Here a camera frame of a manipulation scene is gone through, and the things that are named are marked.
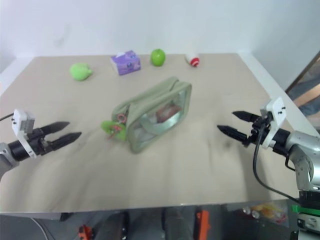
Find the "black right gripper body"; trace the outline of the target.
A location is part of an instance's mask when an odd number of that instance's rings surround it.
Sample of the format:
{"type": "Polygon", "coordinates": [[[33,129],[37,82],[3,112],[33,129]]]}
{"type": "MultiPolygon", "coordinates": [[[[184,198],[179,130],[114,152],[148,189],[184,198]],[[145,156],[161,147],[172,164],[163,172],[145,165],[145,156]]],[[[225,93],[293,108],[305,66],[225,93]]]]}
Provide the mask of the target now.
{"type": "Polygon", "coordinates": [[[258,116],[255,114],[249,114],[246,117],[246,121],[252,123],[252,129],[250,136],[245,141],[245,147],[248,147],[250,144],[258,146],[263,143],[266,135],[269,133],[271,120],[270,116],[258,116]]]}

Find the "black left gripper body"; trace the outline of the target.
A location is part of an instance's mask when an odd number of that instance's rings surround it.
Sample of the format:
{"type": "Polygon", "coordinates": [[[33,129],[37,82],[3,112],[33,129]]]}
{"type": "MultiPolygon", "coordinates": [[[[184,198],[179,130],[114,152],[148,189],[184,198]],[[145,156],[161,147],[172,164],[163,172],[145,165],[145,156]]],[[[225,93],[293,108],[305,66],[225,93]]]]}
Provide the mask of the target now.
{"type": "Polygon", "coordinates": [[[48,127],[35,128],[27,134],[27,141],[37,156],[43,156],[53,151],[52,143],[46,141],[45,137],[51,134],[48,127]]]}

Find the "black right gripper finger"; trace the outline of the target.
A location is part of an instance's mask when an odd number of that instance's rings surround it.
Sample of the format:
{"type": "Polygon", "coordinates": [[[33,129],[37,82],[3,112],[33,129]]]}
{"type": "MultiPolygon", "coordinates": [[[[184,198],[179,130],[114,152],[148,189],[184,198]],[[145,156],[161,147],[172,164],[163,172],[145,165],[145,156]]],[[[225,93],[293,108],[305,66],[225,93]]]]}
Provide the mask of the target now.
{"type": "Polygon", "coordinates": [[[247,140],[247,135],[239,132],[237,129],[228,125],[217,125],[217,128],[226,136],[235,139],[241,143],[247,140]]]}
{"type": "Polygon", "coordinates": [[[243,111],[243,110],[233,111],[232,114],[237,118],[239,118],[240,120],[243,120],[249,123],[254,123],[261,118],[259,115],[256,115],[247,111],[243,111]]]}

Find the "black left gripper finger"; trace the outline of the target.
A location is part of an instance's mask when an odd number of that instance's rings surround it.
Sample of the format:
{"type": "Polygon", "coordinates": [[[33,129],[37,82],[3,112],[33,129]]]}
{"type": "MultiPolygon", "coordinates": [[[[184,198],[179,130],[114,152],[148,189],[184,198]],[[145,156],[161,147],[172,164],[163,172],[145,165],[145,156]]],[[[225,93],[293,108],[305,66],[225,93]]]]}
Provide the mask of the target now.
{"type": "Polygon", "coordinates": [[[81,136],[81,134],[81,132],[68,133],[54,141],[51,141],[49,146],[52,148],[53,151],[56,151],[76,141],[81,136]]]}
{"type": "Polygon", "coordinates": [[[69,124],[70,123],[68,121],[56,121],[56,122],[50,123],[46,126],[43,126],[40,129],[44,135],[49,135],[49,134],[53,134],[53,133],[56,133],[56,132],[63,130],[69,124]]]}

